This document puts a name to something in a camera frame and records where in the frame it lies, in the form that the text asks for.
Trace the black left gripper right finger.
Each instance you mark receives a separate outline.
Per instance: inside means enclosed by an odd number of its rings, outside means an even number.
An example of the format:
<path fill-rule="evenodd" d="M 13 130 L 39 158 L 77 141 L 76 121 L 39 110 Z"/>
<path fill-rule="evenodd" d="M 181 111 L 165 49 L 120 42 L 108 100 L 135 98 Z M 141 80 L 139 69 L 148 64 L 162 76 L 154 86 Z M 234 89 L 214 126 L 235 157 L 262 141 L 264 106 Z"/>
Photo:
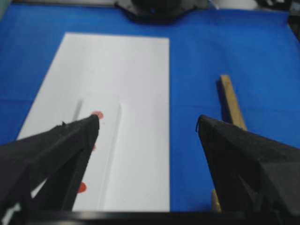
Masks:
<path fill-rule="evenodd" d="M 206 115 L 196 131 L 222 213 L 251 224 L 299 224 L 298 148 Z"/>

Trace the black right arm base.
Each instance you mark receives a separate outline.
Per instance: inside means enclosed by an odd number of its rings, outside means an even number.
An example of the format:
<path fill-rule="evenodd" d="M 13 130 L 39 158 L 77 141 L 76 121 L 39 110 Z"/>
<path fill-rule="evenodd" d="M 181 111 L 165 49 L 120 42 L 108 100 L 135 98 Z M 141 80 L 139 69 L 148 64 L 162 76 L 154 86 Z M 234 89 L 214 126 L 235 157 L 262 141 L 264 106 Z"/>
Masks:
<path fill-rule="evenodd" d="M 118 8 L 132 20 L 168 23 L 196 10 L 284 11 L 292 19 L 300 17 L 298 0 L 14 0 L 16 4 Z"/>

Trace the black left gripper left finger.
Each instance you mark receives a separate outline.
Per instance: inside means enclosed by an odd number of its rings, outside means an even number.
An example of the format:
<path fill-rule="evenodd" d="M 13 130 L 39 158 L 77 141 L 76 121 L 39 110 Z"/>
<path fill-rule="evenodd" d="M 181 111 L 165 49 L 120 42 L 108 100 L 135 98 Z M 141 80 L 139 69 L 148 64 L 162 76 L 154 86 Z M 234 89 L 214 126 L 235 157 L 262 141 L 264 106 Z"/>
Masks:
<path fill-rule="evenodd" d="M 86 225 L 72 211 L 99 132 L 99 118 L 63 123 L 0 147 L 3 225 Z"/>

